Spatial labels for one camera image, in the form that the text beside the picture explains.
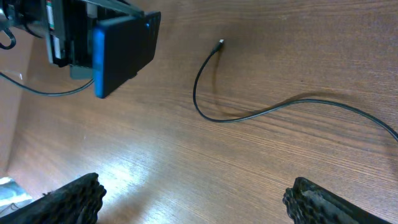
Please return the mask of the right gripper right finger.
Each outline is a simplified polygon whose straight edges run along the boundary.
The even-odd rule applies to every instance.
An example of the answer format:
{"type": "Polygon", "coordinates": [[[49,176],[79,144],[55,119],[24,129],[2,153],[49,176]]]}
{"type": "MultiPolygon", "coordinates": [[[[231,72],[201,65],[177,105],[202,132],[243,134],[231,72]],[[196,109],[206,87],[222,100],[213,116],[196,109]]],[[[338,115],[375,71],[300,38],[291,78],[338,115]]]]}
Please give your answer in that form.
{"type": "Polygon", "coordinates": [[[282,202],[295,224],[389,224],[304,177],[285,190],[282,202]]]}

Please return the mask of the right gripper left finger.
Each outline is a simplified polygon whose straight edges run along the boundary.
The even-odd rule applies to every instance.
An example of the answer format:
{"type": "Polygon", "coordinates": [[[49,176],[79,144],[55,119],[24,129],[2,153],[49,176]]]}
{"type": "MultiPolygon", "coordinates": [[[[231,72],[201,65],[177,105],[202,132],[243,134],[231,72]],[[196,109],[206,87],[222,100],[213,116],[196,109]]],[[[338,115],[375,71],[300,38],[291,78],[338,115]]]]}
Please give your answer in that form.
{"type": "Polygon", "coordinates": [[[3,224],[95,224],[106,189],[89,173],[4,217],[3,224]]]}

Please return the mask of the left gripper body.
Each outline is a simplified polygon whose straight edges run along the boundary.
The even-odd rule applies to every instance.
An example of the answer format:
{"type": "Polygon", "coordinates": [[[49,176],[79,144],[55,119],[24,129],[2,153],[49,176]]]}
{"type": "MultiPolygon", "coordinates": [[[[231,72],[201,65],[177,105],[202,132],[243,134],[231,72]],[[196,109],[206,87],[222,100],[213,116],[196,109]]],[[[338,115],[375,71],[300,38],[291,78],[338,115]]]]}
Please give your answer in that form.
{"type": "Polygon", "coordinates": [[[93,78],[93,29],[115,17],[143,17],[144,11],[120,0],[21,0],[18,18],[28,33],[43,37],[49,62],[70,67],[74,80],[93,78]]]}

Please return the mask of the blue screen Galaxy smartphone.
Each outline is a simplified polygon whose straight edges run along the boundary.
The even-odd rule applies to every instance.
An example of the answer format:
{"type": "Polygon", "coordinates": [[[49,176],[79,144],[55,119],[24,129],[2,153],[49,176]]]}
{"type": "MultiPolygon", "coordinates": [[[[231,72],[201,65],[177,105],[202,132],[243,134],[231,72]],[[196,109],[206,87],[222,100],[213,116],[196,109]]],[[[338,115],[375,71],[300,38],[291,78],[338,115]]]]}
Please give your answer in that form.
{"type": "Polygon", "coordinates": [[[93,30],[94,93],[106,98],[154,59],[161,12],[102,20],[93,30]]]}

